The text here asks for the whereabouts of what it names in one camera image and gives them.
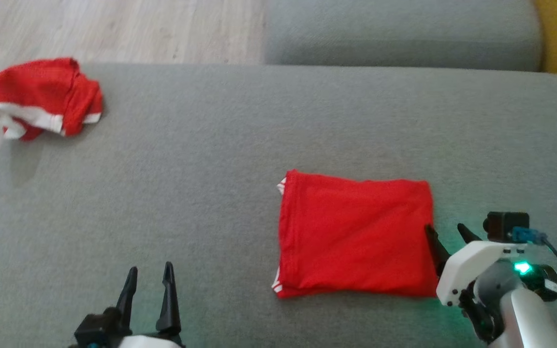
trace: gray cushion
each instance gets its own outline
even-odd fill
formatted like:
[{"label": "gray cushion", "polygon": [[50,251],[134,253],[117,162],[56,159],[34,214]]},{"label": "gray cushion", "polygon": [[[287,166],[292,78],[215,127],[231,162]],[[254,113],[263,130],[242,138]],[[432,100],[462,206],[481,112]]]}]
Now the gray cushion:
[{"label": "gray cushion", "polygon": [[[277,300],[276,184],[291,168],[428,180],[449,251],[491,210],[557,246],[557,76],[447,69],[84,66],[106,116],[0,148],[0,347],[53,346],[139,267],[150,331],[175,265],[190,347],[473,347],[436,299]],[[535,258],[552,262],[549,253]],[[557,302],[550,306],[557,320]]]},{"label": "gray cushion", "polygon": [[269,64],[539,70],[530,0],[270,0]]}]

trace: gray fabric surface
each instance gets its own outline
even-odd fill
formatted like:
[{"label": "gray fabric surface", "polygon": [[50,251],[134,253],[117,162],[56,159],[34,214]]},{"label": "gray fabric surface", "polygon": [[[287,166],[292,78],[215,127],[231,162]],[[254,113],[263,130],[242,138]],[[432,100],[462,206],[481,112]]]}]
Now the gray fabric surface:
[{"label": "gray fabric surface", "polygon": [[530,0],[270,0],[268,64],[538,71]]},{"label": "gray fabric surface", "polygon": [[[557,246],[557,75],[450,69],[92,65],[106,116],[0,149],[0,347],[62,346],[139,267],[136,332],[175,265],[189,347],[479,346],[435,299],[277,300],[291,168],[428,180],[436,226],[522,210]],[[553,262],[540,253],[539,261]],[[557,302],[549,305],[557,320]]]}]

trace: red cloth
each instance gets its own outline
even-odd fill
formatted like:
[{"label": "red cloth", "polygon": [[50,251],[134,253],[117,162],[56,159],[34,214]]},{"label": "red cloth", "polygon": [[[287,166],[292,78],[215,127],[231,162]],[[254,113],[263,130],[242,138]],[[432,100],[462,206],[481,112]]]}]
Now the red cloth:
[{"label": "red cloth", "polygon": [[287,298],[336,290],[435,297],[426,181],[351,181],[287,172],[273,285]]},{"label": "red cloth", "polygon": [[8,138],[29,141],[42,130],[73,136],[102,114],[97,81],[72,58],[45,59],[0,72],[0,123]]}]

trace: blue connector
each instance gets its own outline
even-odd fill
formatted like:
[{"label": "blue connector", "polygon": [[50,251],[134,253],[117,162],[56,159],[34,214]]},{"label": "blue connector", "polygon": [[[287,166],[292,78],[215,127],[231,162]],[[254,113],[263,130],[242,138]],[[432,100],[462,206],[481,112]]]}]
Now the blue connector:
[{"label": "blue connector", "polygon": [[535,229],[526,229],[525,227],[513,227],[513,242],[515,243],[533,243],[536,245],[544,245],[547,239],[545,233]]}]

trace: gray sofa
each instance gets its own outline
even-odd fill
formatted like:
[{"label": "gray sofa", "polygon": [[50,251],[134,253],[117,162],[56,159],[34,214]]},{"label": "gray sofa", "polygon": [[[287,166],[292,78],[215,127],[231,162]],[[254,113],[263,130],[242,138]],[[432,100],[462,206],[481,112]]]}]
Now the gray sofa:
[{"label": "gray sofa", "polygon": [[269,0],[267,64],[538,71],[531,0]]},{"label": "gray sofa", "polygon": [[[557,246],[557,75],[424,68],[83,67],[106,115],[0,148],[0,347],[72,342],[139,267],[151,331],[175,266],[188,347],[476,347],[436,299],[278,300],[276,184],[291,168],[429,181],[449,251],[464,222],[528,211]],[[557,262],[544,250],[531,261]],[[557,302],[548,305],[557,321]]]}]

